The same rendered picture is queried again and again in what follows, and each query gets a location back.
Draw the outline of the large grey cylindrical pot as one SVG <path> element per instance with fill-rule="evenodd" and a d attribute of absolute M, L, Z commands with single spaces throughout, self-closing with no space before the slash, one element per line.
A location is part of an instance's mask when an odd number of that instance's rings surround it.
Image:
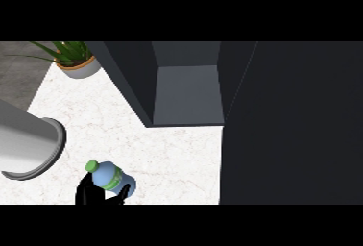
<path fill-rule="evenodd" d="M 53 166 L 66 142 L 64 125 L 38 118 L 0 99 L 0 173 L 10 180 L 38 177 Z"/>

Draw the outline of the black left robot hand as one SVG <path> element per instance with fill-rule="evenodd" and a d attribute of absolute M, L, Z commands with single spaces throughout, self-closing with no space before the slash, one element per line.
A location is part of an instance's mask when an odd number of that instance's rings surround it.
<path fill-rule="evenodd" d="M 105 198 L 105 190 L 93 184 L 92 173 L 86 175 L 75 191 L 75 204 L 77 205 L 123 205 L 126 203 L 130 184 L 126 184 L 120 194 L 111 198 Z"/>

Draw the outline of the dark grey open cabinet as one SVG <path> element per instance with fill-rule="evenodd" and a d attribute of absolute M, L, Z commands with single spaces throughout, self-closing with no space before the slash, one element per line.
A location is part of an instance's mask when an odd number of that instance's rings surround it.
<path fill-rule="evenodd" d="M 90 51 L 148 128 L 221 126 L 254 41 L 92 41 Z"/>

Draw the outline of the dark grey cabinet door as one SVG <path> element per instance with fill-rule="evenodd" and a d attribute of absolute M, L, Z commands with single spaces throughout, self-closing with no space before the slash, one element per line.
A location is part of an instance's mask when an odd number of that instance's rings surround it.
<path fill-rule="evenodd" d="M 257 44 L 223 129 L 224 205 L 363 204 L 363 42 Z"/>

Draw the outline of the blue water bottle green cap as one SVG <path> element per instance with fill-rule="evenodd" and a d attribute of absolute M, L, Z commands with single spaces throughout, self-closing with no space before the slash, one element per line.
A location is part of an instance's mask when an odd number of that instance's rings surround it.
<path fill-rule="evenodd" d="M 126 185 L 128 185 L 127 197 L 136 190 L 136 179 L 124 172 L 112 161 L 97 162 L 90 160 L 86 164 L 86 170 L 92 174 L 92 182 L 103 190 L 120 194 Z"/>

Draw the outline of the potted green plant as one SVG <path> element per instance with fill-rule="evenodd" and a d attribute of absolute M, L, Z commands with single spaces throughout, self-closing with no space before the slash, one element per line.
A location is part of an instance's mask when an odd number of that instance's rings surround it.
<path fill-rule="evenodd" d="M 100 63 L 83 41 L 53 41 L 55 49 L 37 41 L 31 41 L 31 44 L 52 57 L 49 59 L 38 56 L 33 57 L 31 55 L 25 55 L 25 57 L 53 62 L 71 79 L 86 79 L 99 71 Z"/>

